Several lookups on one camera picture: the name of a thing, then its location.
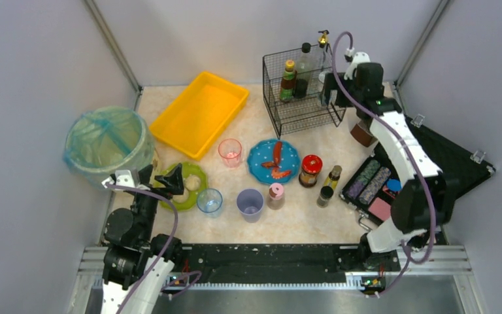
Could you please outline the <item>silver lid white can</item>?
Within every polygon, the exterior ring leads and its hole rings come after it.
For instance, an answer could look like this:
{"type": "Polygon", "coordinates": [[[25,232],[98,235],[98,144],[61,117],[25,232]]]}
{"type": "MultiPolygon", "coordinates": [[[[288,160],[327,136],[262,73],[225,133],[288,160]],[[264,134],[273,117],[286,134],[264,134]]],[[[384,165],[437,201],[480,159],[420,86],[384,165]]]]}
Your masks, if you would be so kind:
{"type": "Polygon", "coordinates": [[[319,99],[321,107],[327,107],[326,97],[325,97],[325,93],[324,93],[324,90],[325,90],[324,84],[326,81],[327,74],[330,74],[330,72],[328,70],[325,70],[325,71],[321,71],[318,75],[318,91],[319,91],[318,99],[319,99]]]}

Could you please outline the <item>gold pump clear bottle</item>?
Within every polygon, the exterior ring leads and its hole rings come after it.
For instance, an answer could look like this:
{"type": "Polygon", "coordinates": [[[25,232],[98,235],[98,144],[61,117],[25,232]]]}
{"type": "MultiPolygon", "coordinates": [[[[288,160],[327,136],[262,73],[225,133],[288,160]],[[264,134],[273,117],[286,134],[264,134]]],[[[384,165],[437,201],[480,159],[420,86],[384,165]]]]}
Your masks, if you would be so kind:
{"type": "Polygon", "coordinates": [[[318,38],[318,44],[315,49],[314,53],[314,72],[313,72],[313,79],[316,83],[317,88],[321,88],[321,80],[319,79],[319,76],[322,75],[324,71],[324,64],[326,62],[326,56],[327,56],[327,47],[329,46],[328,43],[328,35],[329,31],[327,29],[323,31],[319,31],[319,38],[318,38]]]}

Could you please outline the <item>black cap dark bottle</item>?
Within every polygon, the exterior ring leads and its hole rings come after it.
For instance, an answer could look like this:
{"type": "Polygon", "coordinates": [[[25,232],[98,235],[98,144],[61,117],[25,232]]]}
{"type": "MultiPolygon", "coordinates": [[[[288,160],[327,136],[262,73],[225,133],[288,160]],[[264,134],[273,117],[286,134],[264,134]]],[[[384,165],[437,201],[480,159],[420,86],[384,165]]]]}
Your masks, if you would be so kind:
{"type": "Polygon", "coordinates": [[[311,44],[303,43],[301,46],[301,54],[296,65],[296,80],[293,96],[296,99],[302,99],[307,95],[309,81],[312,73],[312,54],[311,44]]]}

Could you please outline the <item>yellow cap sauce bottle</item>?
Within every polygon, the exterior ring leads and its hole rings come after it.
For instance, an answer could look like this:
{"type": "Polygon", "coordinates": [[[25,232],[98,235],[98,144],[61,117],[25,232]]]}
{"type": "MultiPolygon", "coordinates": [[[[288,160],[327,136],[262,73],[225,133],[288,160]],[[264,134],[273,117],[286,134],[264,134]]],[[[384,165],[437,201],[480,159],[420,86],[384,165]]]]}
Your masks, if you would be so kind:
{"type": "Polygon", "coordinates": [[[295,62],[293,60],[286,60],[284,64],[284,73],[280,81],[279,98],[282,102],[289,102],[292,99],[296,76],[295,62]]]}

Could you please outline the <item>red lid sauce jar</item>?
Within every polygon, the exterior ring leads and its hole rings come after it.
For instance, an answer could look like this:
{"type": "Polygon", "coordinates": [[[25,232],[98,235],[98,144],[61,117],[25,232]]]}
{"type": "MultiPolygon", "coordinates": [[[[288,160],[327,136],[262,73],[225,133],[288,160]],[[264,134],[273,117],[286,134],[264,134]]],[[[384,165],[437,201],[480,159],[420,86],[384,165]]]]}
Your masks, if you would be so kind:
{"type": "Polygon", "coordinates": [[[322,167],[323,162],[319,156],[315,154],[306,155],[301,162],[299,183],[305,188],[313,187],[318,181],[322,167]]]}

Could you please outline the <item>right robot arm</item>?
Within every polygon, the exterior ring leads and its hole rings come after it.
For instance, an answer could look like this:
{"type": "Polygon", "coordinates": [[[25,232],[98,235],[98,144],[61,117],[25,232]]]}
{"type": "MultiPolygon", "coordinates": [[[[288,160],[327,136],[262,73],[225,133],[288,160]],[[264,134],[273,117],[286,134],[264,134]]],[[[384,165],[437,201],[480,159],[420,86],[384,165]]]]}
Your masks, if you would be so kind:
{"type": "Polygon", "coordinates": [[[450,221],[459,181],[431,160],[398,102],[384,96],[382,72],[379,63],[355,63],[345,73],[326,74],[322,91],[327,96],[338,91],[368,121],[401,183],[390,218],[365,236],[369,251],[385,253],[401,245],[408,262],[423,264],[433,250],[436,228],[450,221]]]}

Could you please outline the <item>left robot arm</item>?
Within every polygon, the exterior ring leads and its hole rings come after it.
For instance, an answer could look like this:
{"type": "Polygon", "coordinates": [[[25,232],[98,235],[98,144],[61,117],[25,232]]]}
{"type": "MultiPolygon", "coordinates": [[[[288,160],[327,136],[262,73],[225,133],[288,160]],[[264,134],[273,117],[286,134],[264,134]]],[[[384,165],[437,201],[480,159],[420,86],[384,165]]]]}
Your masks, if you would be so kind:
{"type": "Polygon", "coordinates": [[[173,196],[184,193],[182,164],[165,175],[152,172],[152,165],[117,170],[102,182],[106,189],[133,196],[131,206],[115,209],[105,224],[102,313],[153,312],[175,266],[180,241],[173,234],[152,236],[152,229],[158,203],[174,209],[173,196]]]}

